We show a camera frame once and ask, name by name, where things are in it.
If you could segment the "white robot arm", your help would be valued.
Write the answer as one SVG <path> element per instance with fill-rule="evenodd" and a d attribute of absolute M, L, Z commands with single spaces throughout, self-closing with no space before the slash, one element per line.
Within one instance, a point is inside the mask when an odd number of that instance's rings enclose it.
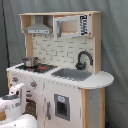
<path fill-rule="evenodd" d="M 0 128 L 39 128 L 31 114 L 25 114 L 26 86 L 24 83 L 12 86 L 9 93 L 0 98 L 0 111 L 5 111 L 6 118 L 0 121 Z"/>

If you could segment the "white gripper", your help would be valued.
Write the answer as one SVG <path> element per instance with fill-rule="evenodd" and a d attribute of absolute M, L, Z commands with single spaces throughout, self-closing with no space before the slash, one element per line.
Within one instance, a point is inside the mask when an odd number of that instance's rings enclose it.
<path fill-rule="evenodd" d="M 16 94 L 21 103 L 21 112 L 24 113 L 26 110 L 26 85 L 24 83 L 12 86 L 9 91 L 10 94 Z"/>

